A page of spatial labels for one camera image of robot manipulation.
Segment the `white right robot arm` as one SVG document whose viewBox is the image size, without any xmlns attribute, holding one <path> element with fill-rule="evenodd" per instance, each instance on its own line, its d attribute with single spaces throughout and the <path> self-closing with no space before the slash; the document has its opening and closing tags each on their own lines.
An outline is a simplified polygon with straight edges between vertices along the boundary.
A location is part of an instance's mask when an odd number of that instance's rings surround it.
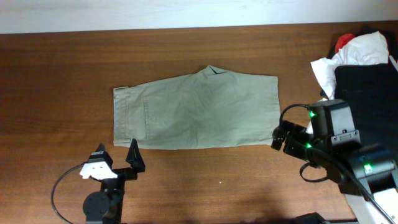
<svg viewBox="0 0 398 224">
<path fill-rule="evenodd" d="M 385 147 L 362 146 L 352 124 L 326 123 L 309 134 L 284 120 L 271 147 L 325 169 L 322 179 L 338 185 L 359 223 L 397 223 L 397 162 Z"/>
</svg>

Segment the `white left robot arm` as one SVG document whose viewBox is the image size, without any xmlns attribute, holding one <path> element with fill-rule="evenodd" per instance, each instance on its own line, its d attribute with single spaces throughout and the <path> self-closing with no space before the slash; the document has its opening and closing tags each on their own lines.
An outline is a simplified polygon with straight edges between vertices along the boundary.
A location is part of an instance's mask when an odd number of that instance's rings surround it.
<svg viewBox="0 0 398 224">
<path fill-rule="evenodd" d="M 83 179 L 93 179 L 101 184 L 100 190 L 93 192 L 83 202 L 86 223 L 121 223 L 125 183 L 137 180 L 137 175 L 146 170 L 139 152 L 137 141 L 133 139 L 126 156 L 129 167 L 113 169 L 113 160 L 100 144 L 88 158 L 80 171 Z"/>
</svg>

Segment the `khaki green shorts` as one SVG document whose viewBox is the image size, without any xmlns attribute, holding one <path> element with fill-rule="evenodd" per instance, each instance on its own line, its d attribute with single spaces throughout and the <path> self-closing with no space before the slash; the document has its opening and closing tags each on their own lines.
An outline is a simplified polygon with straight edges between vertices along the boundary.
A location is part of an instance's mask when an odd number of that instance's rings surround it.
<svg viewBox="0 0 398 224">
<path fill-rule="evenodd" d="M 207 66 L 198 73 L 113 90 L 115 146 L 205 149 L 270 145 L 278 78 Z"/>
</svg>

